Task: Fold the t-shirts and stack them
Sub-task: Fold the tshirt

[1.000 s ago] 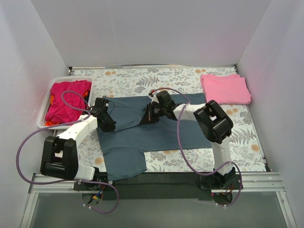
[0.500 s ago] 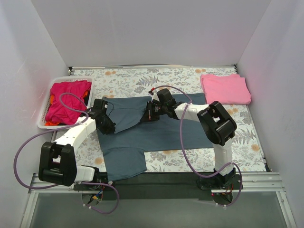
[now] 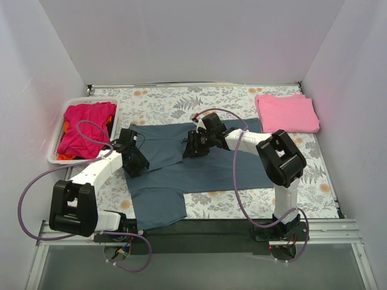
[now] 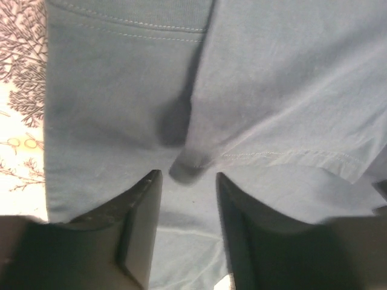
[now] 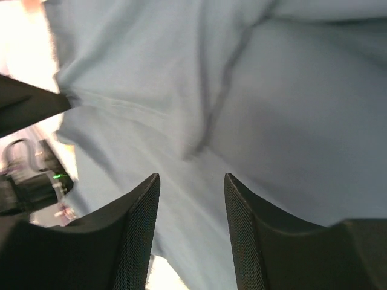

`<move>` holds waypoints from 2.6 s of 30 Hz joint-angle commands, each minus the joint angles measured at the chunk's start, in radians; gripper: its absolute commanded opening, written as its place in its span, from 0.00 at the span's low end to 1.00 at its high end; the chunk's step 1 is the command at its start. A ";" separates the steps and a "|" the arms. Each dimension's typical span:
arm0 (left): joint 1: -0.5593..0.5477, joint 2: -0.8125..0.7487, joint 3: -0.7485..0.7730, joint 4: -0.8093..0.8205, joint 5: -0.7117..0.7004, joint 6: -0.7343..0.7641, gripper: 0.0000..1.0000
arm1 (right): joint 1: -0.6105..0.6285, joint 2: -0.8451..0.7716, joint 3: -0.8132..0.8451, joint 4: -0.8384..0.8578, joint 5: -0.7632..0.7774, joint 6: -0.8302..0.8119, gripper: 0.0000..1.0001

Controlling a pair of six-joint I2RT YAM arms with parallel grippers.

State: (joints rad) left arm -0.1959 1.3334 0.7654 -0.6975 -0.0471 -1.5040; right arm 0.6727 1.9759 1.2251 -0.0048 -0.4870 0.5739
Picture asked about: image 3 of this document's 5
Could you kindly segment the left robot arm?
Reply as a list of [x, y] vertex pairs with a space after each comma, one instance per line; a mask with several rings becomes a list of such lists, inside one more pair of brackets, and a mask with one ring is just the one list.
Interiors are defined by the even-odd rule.
[[147, 171], [149, 161], [137, 145], [139, 135], [132, 129], [122, 129], [119, 138], [109, 143], [113, 151], [102, 150], [98, 161], [70, 180], [55, 183], [49, 217], [51, 230], [83, 237], [107, 231], [117, 242], [127, 238], [126, 215], [98, 210], [96, 193], [119, 169], [131, 178]]

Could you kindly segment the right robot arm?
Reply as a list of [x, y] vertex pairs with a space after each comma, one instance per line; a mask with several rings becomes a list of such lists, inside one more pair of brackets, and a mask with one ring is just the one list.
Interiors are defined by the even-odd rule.
[[211, 147], [232, 151], [234, 175], [238, 152], [260, 157], [265, 173], [274, 185], [276, 203], [271, 223], [252, 224], [266, 236], [280, 240], [294, 236], [302, 213], [298, 207], [298, 186], [307, 162], [288, 133], [284, 130], [277, 130], [272, 134], [251, 132], [248, 124], [242, 129], [228, 128], [215, 112], [205, 117], [195, 114], [192, 122], [196, 128], [188, 132], [183, 156], [205, 156]]

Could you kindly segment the blue-grey t-shirt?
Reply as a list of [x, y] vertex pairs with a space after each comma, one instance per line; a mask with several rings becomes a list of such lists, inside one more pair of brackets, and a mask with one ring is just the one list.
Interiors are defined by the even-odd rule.
[[184, 194], [233, 189], [234, 154], [213, 147], [206, 156], [183, 158], [192, 123], [131, 125], [140, 134], [141, 153], [149, 161], [141, 176], [126, 177], [137, 227], [164, 227], [187, 216]]

